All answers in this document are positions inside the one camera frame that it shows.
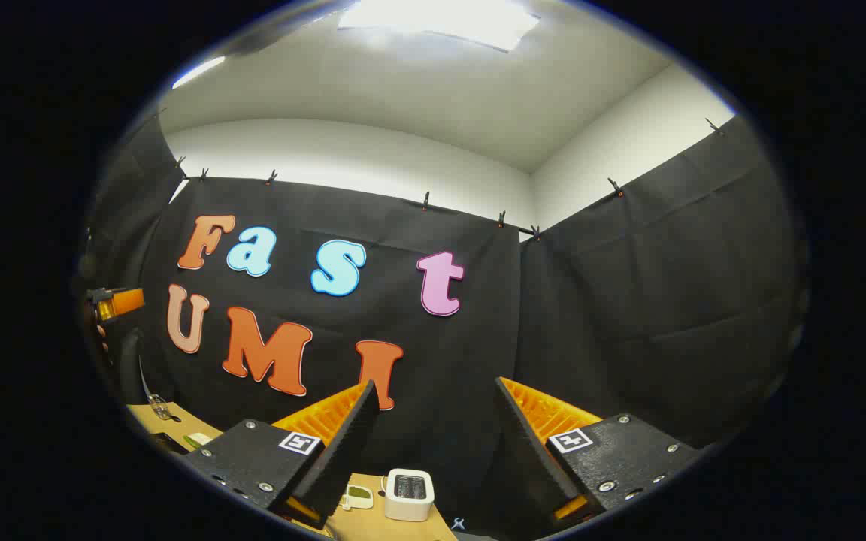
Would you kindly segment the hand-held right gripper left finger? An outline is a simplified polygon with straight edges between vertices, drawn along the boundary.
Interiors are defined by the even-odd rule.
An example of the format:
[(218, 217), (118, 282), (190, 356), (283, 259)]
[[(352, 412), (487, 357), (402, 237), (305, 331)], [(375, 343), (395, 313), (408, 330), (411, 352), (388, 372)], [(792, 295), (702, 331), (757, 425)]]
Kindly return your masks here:
[(368, 380), (277, 422), (238, 422), (181, 459), (251, 506), (321, 528), (346, 493), (379, 412)]

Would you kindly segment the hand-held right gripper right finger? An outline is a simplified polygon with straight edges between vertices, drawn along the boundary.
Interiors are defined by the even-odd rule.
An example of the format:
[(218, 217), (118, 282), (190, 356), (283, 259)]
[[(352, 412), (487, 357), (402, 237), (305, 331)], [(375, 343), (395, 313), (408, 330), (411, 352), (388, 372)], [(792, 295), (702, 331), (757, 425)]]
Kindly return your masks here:
[(701, 455), (630, 413), (601, 417), (505, 377), (495, 390), (513, 492), (539, 530), (629, 506)]

